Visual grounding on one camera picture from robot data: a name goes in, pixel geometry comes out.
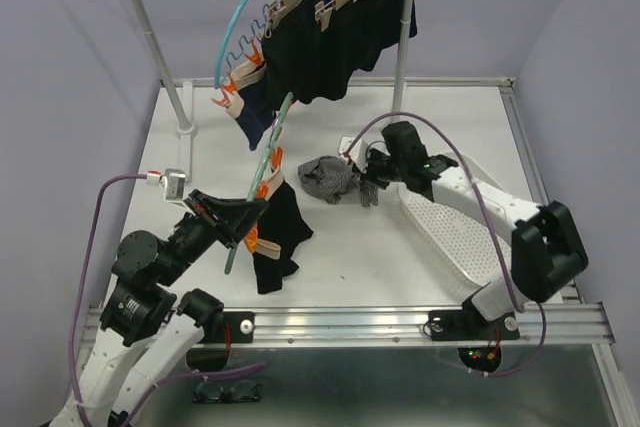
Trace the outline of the grey striped underwear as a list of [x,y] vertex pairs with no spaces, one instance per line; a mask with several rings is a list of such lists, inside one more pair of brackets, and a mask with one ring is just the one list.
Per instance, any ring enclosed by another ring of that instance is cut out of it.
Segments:
[[361,172],[335,156],[321,156],[297,167],[302,190],[308,195],[336,205],[349,193],[358,197]]

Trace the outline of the black underwear beige waistband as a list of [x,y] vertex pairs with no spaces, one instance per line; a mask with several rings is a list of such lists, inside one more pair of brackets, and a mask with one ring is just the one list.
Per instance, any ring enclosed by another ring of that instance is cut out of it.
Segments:
[[280,168],[261,184],[260,193],[269,207],[258,221],[252,257],[257,293],[265,295],[281,290],[283,280],[299,270],[293,254],[314,231],[302,218],[296,193]]

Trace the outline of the green clip hanger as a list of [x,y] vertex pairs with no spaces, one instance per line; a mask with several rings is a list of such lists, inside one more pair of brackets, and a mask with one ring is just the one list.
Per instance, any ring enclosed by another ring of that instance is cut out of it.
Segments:
[[[257,194],[260,190],[260,184],[263,180],[266,168],[271,158],[271,153],[278,144],[278,140],[282,131],[284,120],[293,103],[294,103],[294,94],[292,92],[289,92],[285,96],[281,104],[281,108],[279,110],[279,113],[277,114],[275,123],[272,126],[271,133],[268,137],[266,146],[264,147],[263,152],[261,154],[259,163],[257,165],[257,169],[252,179],[252,183],[249,187],[248,195],[246,197],[247,201],[253,201],[257,198]],[[254,223],[252,228],[249,230],[249,233],[245,236],[243,240],[243,245],[250,253],[256,252],[258,247],[257,223]]]

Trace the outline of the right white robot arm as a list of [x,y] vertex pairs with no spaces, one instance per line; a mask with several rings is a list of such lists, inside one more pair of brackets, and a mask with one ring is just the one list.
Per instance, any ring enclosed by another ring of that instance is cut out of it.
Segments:
[[382,130],[379,150],[355,138],[343,155],[380,188],[402,184],[429,202],[483,225],[501,272],[458,309],[432,310],[425,323],[435,341],[485,340],[528,302],[543,304],[582,273],[589,260],[569,208],[514,197],[473,176],[460,153],[431,155],[408,121]]

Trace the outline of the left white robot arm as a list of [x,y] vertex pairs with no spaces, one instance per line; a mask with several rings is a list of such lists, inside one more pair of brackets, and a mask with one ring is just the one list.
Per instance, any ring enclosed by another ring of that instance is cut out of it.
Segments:
[[125,236],[111,271],[117,282],[99,318],[93,349],[54,426],[132,426],[144,403],[198,342],[215,339],[224,305],[195,288],[169,291],[215,243],[237,246],[268,209],[263,199],[219,199],[193,190],[168,238]]

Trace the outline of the navy underwear beige waistband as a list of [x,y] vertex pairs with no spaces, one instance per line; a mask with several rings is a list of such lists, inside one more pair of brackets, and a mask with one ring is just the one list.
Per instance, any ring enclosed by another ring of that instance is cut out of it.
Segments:
[[231,98],[226,112],[247,138],[250,151],[256,150],[263,134],[275,120],[266,94],[266,73],[264,62],[246,61],[230,76]]

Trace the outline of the blue clip hanger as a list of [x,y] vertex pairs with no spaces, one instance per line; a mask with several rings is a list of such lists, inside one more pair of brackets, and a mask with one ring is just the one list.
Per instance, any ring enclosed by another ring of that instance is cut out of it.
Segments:
[[228,74],[223,67],[227,66],[227,69],[230,70],[233,67],[233,62],[240,59],[240,57],[245,53],[244,48],[250,44],[249,38],[244,37],[243,40],[238,42],[238,51],[233,48],[229,48],[237,24],[241,20],[249,1],[250,0],[240,0],[238,2],[227,24],[214,64],[214,89],[220,90],[222,88],[223,81],[228,77]]

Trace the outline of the white perforated plastic basket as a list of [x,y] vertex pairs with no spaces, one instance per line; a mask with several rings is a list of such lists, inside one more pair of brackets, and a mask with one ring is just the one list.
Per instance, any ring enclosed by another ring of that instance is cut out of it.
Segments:
[[402,183],[396,185],[396,193],[406,219],[423,237],[433,258],[431,270],[437,282],[456,304],[502,275],[497,248],[506,265],[511,265],[511,247],[502,238],[495,246],[486,226],[410,192]]

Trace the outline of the white clothes rack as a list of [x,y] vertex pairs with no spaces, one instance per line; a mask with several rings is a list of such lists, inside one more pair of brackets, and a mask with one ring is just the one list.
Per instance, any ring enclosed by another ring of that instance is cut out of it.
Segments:
[[[394,81],[394,97],[392,102],[392,113],[398,114],[402,106],[402,96],[405,88],[405,68],[406,54],[409,42],[409,33],[411,25],[411,0],[406,0],[407,4],[403,8],[402,29],[400,41],[398,44],[395,81]],[[176,168],[184,171],[187,175],[187,181],[192,180],[193,168],[193,138],[196,136],[197,128],[193,122],[193,82],[186,80],[183,82],[182,91],[178,92],[175,87],[168,64],[161,51],[159,41],[156,37],[151,20],[148,16],[143,0],[131,0],[134,11],[146,43],[152,54],[157,72],[160,76],[161,83],[166,90],[171,106],[177,118],[177,163]],[[257,28],[266,30],[267,10],[269,4],[263,7],[264,21],[259,22],[254,19],[252,25]]]

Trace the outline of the left black shorts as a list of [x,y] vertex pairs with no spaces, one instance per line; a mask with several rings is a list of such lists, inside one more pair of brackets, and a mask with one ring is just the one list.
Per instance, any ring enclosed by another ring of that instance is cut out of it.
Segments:
[[266,63],[265,95],[278,111],[288,93],[310,103],[319,80],[321,30],[316,5],[329,0],[300,0],[261,42]]

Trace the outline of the black shorts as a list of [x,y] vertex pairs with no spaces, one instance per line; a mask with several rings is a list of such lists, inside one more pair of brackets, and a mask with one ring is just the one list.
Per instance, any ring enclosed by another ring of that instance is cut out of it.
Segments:
[[322,34],[328,71],[346,78],[373,71],[381,52],[400,41],[403,8],[404,0],[355,0],[334,12]]
[[278,111],[288,93],[310,103],[319,80],[321,30],[316,5],[329,0],[300,0],[261,42],[266,63],[265,95]]

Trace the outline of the right black shorts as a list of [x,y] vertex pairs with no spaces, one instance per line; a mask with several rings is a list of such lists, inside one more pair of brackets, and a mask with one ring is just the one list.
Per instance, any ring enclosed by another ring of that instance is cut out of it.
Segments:
[[373,71],[381,52],[400,41],[403,8],[404,0],[355,0],[334,12],[322,34],[328,71],[346,78]]

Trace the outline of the black eyeglasses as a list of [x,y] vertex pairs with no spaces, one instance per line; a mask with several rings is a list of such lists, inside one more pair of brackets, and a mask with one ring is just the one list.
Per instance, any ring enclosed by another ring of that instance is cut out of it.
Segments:
[[240,381],[235,384],[202,382],[193,392],[194,404],[242,404],[256,403],[262,400],[262,385],[253,381]]

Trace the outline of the aluminium mounting rail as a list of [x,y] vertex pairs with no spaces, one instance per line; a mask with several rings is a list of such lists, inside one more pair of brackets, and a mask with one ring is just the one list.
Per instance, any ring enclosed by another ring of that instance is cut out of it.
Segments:
[[[229,308],[238,349],[444,347],[479,345],[479,340],[435,341],[426,323],[432,306],[332,308]],[[501,336],[503,346],[611,345],[615,336],[599,304],[529,305],[513,323],[519,337]]]

